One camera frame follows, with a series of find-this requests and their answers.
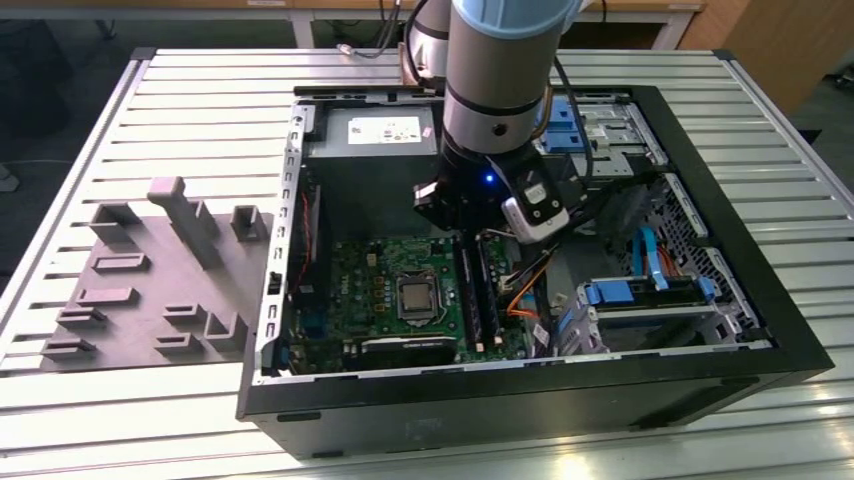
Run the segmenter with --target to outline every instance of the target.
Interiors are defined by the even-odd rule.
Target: sticker
[[[526,188],[524,196],[527,197],[528,202],[531,202],[532,205],[536,205],[539,202],[546,200],[546,197],[548,195],[546,194],[546,188],[543,187],[543,184],[538,183],[532,187]]]
[[[546,331],[546,329],[540,326],[540,324],[538,323],[536,326],[534,327],[534,336],[536,337],[536,340],[539,340],[539,343],[543,344],[543,346],[548,346],[548,332]]]
[[[250,7],[284,7],[284,0],[246,0]]]
[[[422,141],[418,117],[358,117],[347,123],[347,130],[350,145]]]

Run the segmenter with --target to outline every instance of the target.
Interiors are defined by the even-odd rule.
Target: metal frame
[[[809,146],[790,146],[799,140],[786,118],[770,113],[770,101],[734,73],[731,62],[710,52],[572,51],[560,57],[578,85],[662,88],[829,349],[834,370],[675,429],[308,463],[296,462],[251,424],[234,420],[240,364],[33,375],[57,309],[28,310],[27,302],[59,301],[69,294],[73,278],[45,280],[44,275],[61,277],[81,268],[95,238],[85,227],[71,226],[93,213],[93,204],[83,200],[128,199],[125,192],[143,191],[148,176],[185,175],[195,192],[188,194],[208,199],[214,209],[230,211],[246,203],[242,195],[255,195],[254,203],[275,213],[292,87],[399,79],[396,52],[368,62],[331,51],[160,50],[152,60],[157,68],[137,74],[141,62],[132,62],[123,76],[107,111],[119,103],[133,108],[99,121],[103,128],[72,170],[81,178],[64,185],[0,299],[0,312],[11,315],[0,346],[0,475],[64,472],[87,480],[254,472],[400,479],[847,478],[854,471],[847,421],[854,415],[854,248],[847,241],[854,221],[845,190],[819,179],[823,162]],[[145,79],[131,87],[137,75]],[[552,83],[559,84],[554,74]],[[214,108],[200,110],[204,105]],[[197,178],[200,162],[220,178]],[[766,195],[775,191],[770,187],[777,187],[774,197]]]

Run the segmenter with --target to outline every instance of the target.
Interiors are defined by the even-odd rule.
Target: blue latch
[[[626,280],[606,280],[594,284],[604,303],[630,303],[635,301]]]
[[[662,264],[658,259],[658,244],[655,242],[655,233],[650,227],[641,227],[635,234],[631,245],[632,273],[635,276],[643,275],[643,255],[641,254],[641,244],[643,243],[646,251],[646,261],[650,265],[650,276],[655,282],[657,290],[667,290],[667,280],[662,273]]]
[[[570,101],[566,97],[555,96],[551,100],[551,116],[548,117],[550,130],[574,130],[578,131],[575,126],[575,115],[572,115],[572,107],[570,107]]]
[[[699,290],[703,292],[703,298],[707,302],[711,302],[718,295],[718,292],[715,291],[715,283],[709,277],[699,277],[697,279],[697,284],[699,285]]]
[[[548,124],[543,134],[546,153],[583,153],[584,144],[578,131],[578,121],[567,97],[555,96],[551,101]]]
[[[584,287],[584,293],[587,294],[587,303],[590,305],[598,305],[602,303],[602,297],[599,296],[599,289],[595,285]]]

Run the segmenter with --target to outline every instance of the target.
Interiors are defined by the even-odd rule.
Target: label on power supply
[[[347,131],[350,145],[422,141],[418,117],[356,117],[347,123]]]

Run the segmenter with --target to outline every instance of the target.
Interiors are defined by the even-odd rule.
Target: motherboard
[[[510,272],[499,239],[487,242],[486,251],[495,285]],[[291,345],[298,371],[334,373],[524,358],[523,326],[506,318],[500,345],[472,348],[458,282],[451,237],[338,242],[328,305],[298,314],[302,335]]]

